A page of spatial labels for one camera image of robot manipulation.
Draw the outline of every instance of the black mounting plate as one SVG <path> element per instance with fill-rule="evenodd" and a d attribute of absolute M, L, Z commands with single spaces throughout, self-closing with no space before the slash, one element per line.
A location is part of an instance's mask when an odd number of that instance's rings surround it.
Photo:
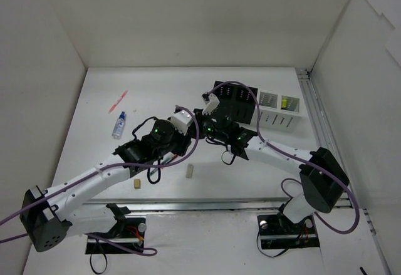
<path fill-rule="evenodd" d="M 289 227 L 288 223 L 284 228 L 281 225 L 280 214 L 258 215 L 261 248 L 268 250 L 320 247 L 319 238 L 315 230 L 312 216 L 309 216 L 306 219 L 312 222 L 312 228 L 305 229 L 305 225 L 299 226 L 295 224 L 294 226 Z M 266 221 L 268 223 L 266 229 L 260 228 L 261 221 Z M 294 240 L 300 233 L 303 233 L 302 237 L 298 242 L 295 242 Z"/>

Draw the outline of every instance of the white wall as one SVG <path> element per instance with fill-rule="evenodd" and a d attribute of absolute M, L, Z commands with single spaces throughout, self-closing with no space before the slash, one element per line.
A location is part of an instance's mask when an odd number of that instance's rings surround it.
<path fill-rule="evenodd" d="M 88 67 L 311 67 L 348 0 L 51 0 Z"/>
<path fill-rule="evenodd" d="M 401 274 L 401 67 L 386 48 L 394 30 L 368 1 L 351 0 L 312 77 L 359 202 Z"/>
<path fill-rule="evenodd" d="M 0 219 L 51 183 L 85 68 L 48 0 L 0 0 Z M 0 239 L 24 232 L 19 219 Z M 0 245 L 1 274 L 20 274 L 28 238 Z"/>

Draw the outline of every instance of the marker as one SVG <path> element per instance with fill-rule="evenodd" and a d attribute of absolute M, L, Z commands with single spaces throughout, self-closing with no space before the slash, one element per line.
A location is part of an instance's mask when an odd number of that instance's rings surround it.
<path fill-rule="evenodd" d="M 125 90 L 124 93 L 120 96 L 120 98 L 115 102 L 115 104 L 110 108 L 110 110 L 108 111 L 109 113 L 113 112 L 113 110 L 115 109 L 115 107 L 117 107 L 117 105 L 122 101 L 122 99 L 125 97 L 125 95 L 128 93 L 128 90 Z"/>

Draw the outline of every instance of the yellow object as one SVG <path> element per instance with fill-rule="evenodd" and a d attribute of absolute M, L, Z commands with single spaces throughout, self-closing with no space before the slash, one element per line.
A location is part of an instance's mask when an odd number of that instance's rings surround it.
<path fill-rule="evenodd" d="M 286 98 L 282 98 L 281 99 L 281 108 L 287 108 L 287 99 Z"/>
<path fill-rule="evenodd" d="M 133 180 L 133 188 L 134 189 L 140 189 L 140 179 L 134 179 Z"/>

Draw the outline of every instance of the cable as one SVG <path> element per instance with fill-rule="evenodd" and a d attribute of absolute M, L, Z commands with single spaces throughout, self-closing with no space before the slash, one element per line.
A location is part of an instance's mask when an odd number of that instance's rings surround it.
<path fill-rule="evenodd" d="M 143 237 L 139 234 L 139 231 L 136 227 L 134 226 L 127 226 L 125 230 L 131 232 L 133 235 L 135 235 L 140 241 L 143 241 Z"/>
<path fill-rule="evenodd" d="M 0 244 L 4 244 L 4 243 L 6 243 L 6 242 L 15 241 L 16 239 L 20 239 L 20 238 L 26 237 L 26 236 L 28 236 L 28 233 L 20 234 L 20 235 L 18 235 L 18 236 L 9 237 L 8 239 L 2 239 L 2 240 L 0 241 Z"/>
<path fill-rule="evenodd" d="M 157 161 L 157 164 L 161 165 L 162 164 L 162 160 L 159 159 Z M 152 181 L 152 179 L 150 178 L 150 169 L 147 170 L 147 176 L 146 177 L 148 178 L 148 181 L 149 181 L 150 184 L 158 184 L 160 182 L 160 179 L 162 178 L 162 169 L 160 167 L 157 169 L 157 179 L 156 180 Z"/>
<path fill-rule="evenodd" d="M 223 161 L 223 163 L 224 164 L 226 164 L 226 165 L 232 165 L 233 163 L 234 163 L 234 160 L 236 159 L 236 155 L 233 155 L 232 156 L 232 159 L 231 159 L 231 161 L 230 161 L 230 163 L 227 163 L 227 162 L 225 162 L 224 161 L 224 159 L 223 159 L 223 155 L 225 154 L 225 153 L 227 153 L 228 152 L 228 150 L 225 150 L 222 154 L 221 154 L 221 161 Z"/>
<path fill-rule="evenodd" d="M 241 85 L 242 87 L 247 89 L 247 91 L 251 94 L 253 100 L 255 101 L 256 110 L 258 112 L 258 120 L 256 122 L 256 131 L 258 133 L 259 138 L 261 139 L 261 141 L 263 143 L 265 143 L 267 146 L 269 146 L 270 148 L 272 148 L 276 152 L 280 153 L 281 155 L 284 155 L 285 157 L 288 157 L 288 158 L 291 158 L 293 160 L 302 162 L 303 164 L 309 165 L 309 166 L 315 168 L 316 170 L 322 172 L 323 174 L 329 176 L 330 179 L 334 180 L 348 194 L 348 196 L 350 198 L 350 201 L 352 203 L 352 206 L 353 206 L 353 208 L 355 210 L 355 220 L 354 220 L 354 223 L 352 224 L 352 226 L 349 229 L 344 230 L 344 231 L 340 231 L 340 230 L 337 230 L 337 229 L 333 228 L 332 226 L 330 226 L 326 221 L 324 221 L 320 217 L 319 217 L 319 219 L 322 221 L 322 223 L 324 223 L 324 225 L 328 226 L 331 230 L 335 231 L 336 233 L 348 234 L 348 233 L 353 232 L 355 230 L 355 228 L 357 228 L 357 226 L 358 226 L 358 223 L 359 223 L 359 220 L 360 220 L 360 212 L 359 212 L 359 206 L 358 206 L 357 199 L 355 198 L 355 196 L 353 195 L 351 190 L 339 178 L 334 176 L 331 172 L 329 172 L 328 170 L 324 169 L 323 167 L 320 167 L 319 165 L 317 165 L 317 164 L 315 164 L 313 162 L 310 162 L 310 161 L 307 161 L 305 159 L 299 158 L 297 156 L 291 155 L 291 154 L 281 150 L 280 148 L 275 147 L 274 145 L 269 143 L 268 140 L 264 139 L 264 137 L 262 136 L 261 131 L 260 131 L 261 109 L 260 109 L 260 106 L 259 106 L 259 102 L 258 102 L 258 99 L 256 98 L 255 94 L 252 92 L 252 90 L 248 86 L 246 86 L 246 85 L 244 85 L 244 84 L 242 84 L 242 83 L 240 83 L 238 81 L 226 81 L 226 82 L 223 82 L 221 84 L 218 84 L 211 91 L 209 91 L 208 94 L 210 95 L 215 90 L 219 89 L 221 86 L 226 85 L 226 84 L 230 84 L 230 83 L 231 84 Z"/>
<path fill-rule="evenodd" d="M 152 167 L 152 168 L 172 167 L 172 166 L 177 165 L 177 164 L 183 162 L 184 160 L 188 159 L 195 152 L 195 149 L 196 149 L 196 147 L 198 146 L 198 143 L 199 143 L 199 135 L 200 135 L 199 124 L 198 124 L 198 122 L 196 120 L 195 115 L 189 109 L 187 109 L 185 107 L 181 107 L 181 106 L 177 106 L 176 109 L 186 111 L 190 115 L 190 117 L 193 119 L 194 124 L 195 124 L 195 130 L 196 130 L 195 143 L 194 143 L 194 146 L 192 147 L 192 149 L 189 151 L 189 153 L 187 155 L 185 155 L 184 157 L 182 157 L 181 159 L 179 159 L 177 161 L 169 162 L 169 163 L 163 164 L 163 165 L 160 165 L 160 164 L 159 165 L 150 165 L 150 164 L 144 164 L 144 163 L 124 162 L 124 163 L 109 164 L 109 165 L 106 165 L 105 167 L 102 167 L 100 170 L 104 171 L 104 170 L 108 170 L 108 169 L 111 169 L 111 168 L 114 168 L 114 167 L 143 167 L 143 168 L 146 168 L 146 169 L 149 169 L 150 167 Z M 37 205 L 39 205 L 39 204 L 41 204 L 43 202 L 46 202 L 47 200 L 49 200 L 49 199 L 51 199 L 53 197 L 56 197 L 57 195 L 60 195 L 63 192 L 66 192 L 69 189 L 72 189 L 73 187 L 75 187 L 78 184 L 81 184 L 82 182 L 94 177 L 97 174 L 98 174 L 98 172 L 94 171 L 93 173 L 90 173 L 89 175 L 81 178 L 80 180 L 77 180 L 76 182 L 73 182 L 70 185 L 67 185 L 66 187 L 63 187 L 62 189 L 58 190 L 57 192 L 54 192 L 51 195 L 47 195 L 47 196 L 43 197 L 42 199 L 40 199 L 40 200 L 38 200 L 38 201 L 36 201 L 36 202 L 34 202 L 32 204 L 29 204 L 29 205 L 19 209 L 15 213 L 13 213 L 13 214 L 9 215 L 8 217 L 6 217 L 5 219 L 1 220 L 0 221 L 0 226 L 4 225 L 5 223 L 7 223 L 11 219 L 15 218 L 16 216 L 18 216 L 20 214 L 23 214 L 24 212 L 30 210 L 31 208 L 33 208 L 33 207 L 35 207 L 35 206 L 37 206 Z M 14 236 L 14 237 L 10 237 L 8 239 L 5 239 L 4 241 L 5 242 L 13 241 L 13 240 L 19 239 L 21 237 L 22 236 Z M 115 243 L 109 241 L 108 239 L 104 239 L 104 241 L 105 242 L 109 242 L 109 244 L 115 245 Z"/>
<path fill-rule="evenodd" d="M 209 144 L 209 145 L 221 145 L 225 148 L 227 148 L 227 145 L 225 143 L 222 142 L 218 142 L 217 140 L 211 139 L 210 137 L 206 137 L 205 141 Z"/>
<path fill-rule="evenodd" d="M 112 245 L 112 246 L 114 246 L 116 248 L 119 248 L 119 250 L 125 251 L 127 253 L 136 254 L 136 255 L 145 256 L 145 257 L 152 257 L 152 256 L 155 256 L 157 254 L 157 250 L 155 248 L 141 248 L 141 250 L 143 250 L 143 251 L 153 251 L 153 253 L 142 253 L 142 252 L 139 252 L 139 251 L 131 250 L 129 248 L 126 248 L 124 246 L 116 244 L 115 242 L 112 242 L 112 241 L 110 241 L 108 239 L 105 239 L 104 237 L 96 236 L 96 235 L 94 235 L 92 233 L 87 233 L 86 235 L 88 237 L 91 237 L 92 239 L 99 239 L 99 240 L 101 240 L 103 242 L 106 242 L 107 244 Z"/>
<path fill-rule="evenodd" d="M 270 255 L 264 253 L 264 252 L 262 251 L 262 249 L 259 247 L 259 242 L 258 242 L 258 240 L 259 240 L 259 236 L 260 236 L 260 235 L 261 235 L 261 230 L 258 230 L 258 234 L 256 235 L 256 247 L 258 247 L 259 252 L 260 252 L 261 254 L 263 254 L 264 256 L 267 256 L 267 257 L 270 257 L 270 258 L 276 258 L 276 257 L 282 256 L 285 252 L 287 252 L 288 250 L 291 249 L 291 247 L 288 247 L 288 248 L 282 250 L 281 252 L 279 252 L 278 254 L 273 255 L 273 256 L 270 256 Z M 296 245 L 296 242 L 298 242 L 299 239 L 301 239 L 302 235 L 303 235 L 303 232 L 301 232 L 300 234 L 298 234 L 298 236 L 294 239 L 294 245 Z"/>
<path fill-rule="evenodd" d="M 96 271 L 95 268 L 93 267 L 93 264 L 92 264 L 93 249 L 92 249 L 91 254 L 90 254 L 90 257 L 89 257 L 89 265 L 90 265 L 90 268 L 92 269 L 92 272 L 94 272 L 96 275 L 102 275 L 102 274 L 103 274 L 104 272 L 106 272 L 106 270 L 107 270 L 107 266 L 108 266 L 107 256 L 106 256 L 105 250 L 104 250 L 103 247 L 100 245 L 98 239 L 96 239 L 96 247 L 100 250 L 100 252 L 101 252 L 100 254 L 103 255 L 103 257 L 105 258 L 105 261 L 106 261 L 105 269 L 104 269 L 102 272 L 98 272 L 98 271 Z"/>
<path fill-rule="evenodd" d="M 309 231 L 306 226 L 304 226 L 303 228 L 304 228 L 305 234 L 306 234 L 306 239 L 305 239 L 305 244 L 306 244 L 309 241 Z"/>
<path fill-rule="evenodd" d="M 296 183 L 298 183 L 298 184 L 301 184 L 301 181 L 298 181 L 298 180 L 292 179 L 292 178 L 286 178 L 286 179 L 284 179 L 283 181 L 281 181 L 281 184 L 280 184 L 281 190 L 282 190 L 288 197 L 293 198 L 293 196 L 290 195 L 290 194 L 284 189 L 284 183 L 285 183 L 286 181 L 293 181 L 293 182 L 296 182 Z M 325 221 L 317 212 L 315 212 L 315 216 L 316 216 L 322 223 L 324 223 L 324 225 L 326 225 L 329 229 L 331 229 L 332 231 L 337 232 L 337 233 L 340 233 L 340 234 L 343 232 L 343 231 L 341 231 L 341 230 L 338 230 L 337 228 L 334 228 L 334 227 L 333 227 L 332 225 L 330 225 L 329 223 L 327 223 L 327 221 Z"/>
<path fill-rule="evenodd" d="M 134 129 L 132 130 L 132 136 L 133 136 L 133 139 L 134 139 L 134 140 L 137 140 L 137 139 L 138 139 L 135 133 L 136 133 L 139 129 L 141 129 L 149 120 L 158 120 L 158 118 L 157 118 L 157 117 L 149 117 L 149 118 L 147 118 L 146 120 L 144 120 L 141 124 L 139 124 L 136 128 L 134 128 Z"/>

